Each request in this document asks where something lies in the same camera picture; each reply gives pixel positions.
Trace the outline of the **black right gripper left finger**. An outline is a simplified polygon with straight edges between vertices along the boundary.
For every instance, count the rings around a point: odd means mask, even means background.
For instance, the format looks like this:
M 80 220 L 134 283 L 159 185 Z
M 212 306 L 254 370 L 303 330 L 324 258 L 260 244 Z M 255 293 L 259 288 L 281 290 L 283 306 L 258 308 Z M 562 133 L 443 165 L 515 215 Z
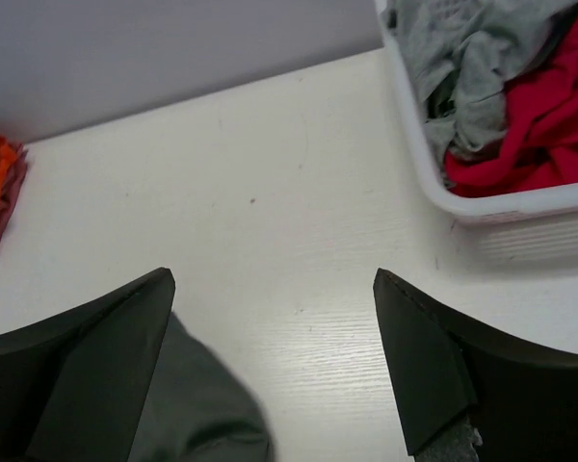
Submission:
M 125 461 L 175 292 L 155 269 L 0 334 L 0 461 Z

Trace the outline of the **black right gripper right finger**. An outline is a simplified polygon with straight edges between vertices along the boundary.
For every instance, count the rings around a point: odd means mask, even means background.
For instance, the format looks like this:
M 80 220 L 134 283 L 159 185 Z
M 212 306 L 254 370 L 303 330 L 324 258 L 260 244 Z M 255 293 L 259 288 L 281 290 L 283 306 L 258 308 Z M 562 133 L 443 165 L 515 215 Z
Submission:
M 519 339 L 379 269 L 374 297 L 416 461 L 578 461 L 578 354 Z

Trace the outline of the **dark grey t-shirt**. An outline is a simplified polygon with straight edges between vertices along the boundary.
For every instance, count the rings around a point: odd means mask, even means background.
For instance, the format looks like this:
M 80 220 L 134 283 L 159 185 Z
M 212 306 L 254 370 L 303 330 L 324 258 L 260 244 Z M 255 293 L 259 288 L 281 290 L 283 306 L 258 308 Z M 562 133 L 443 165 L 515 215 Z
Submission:
M 276 459 L 257 400 L 176 315 L 168 322 L 129 459 Z

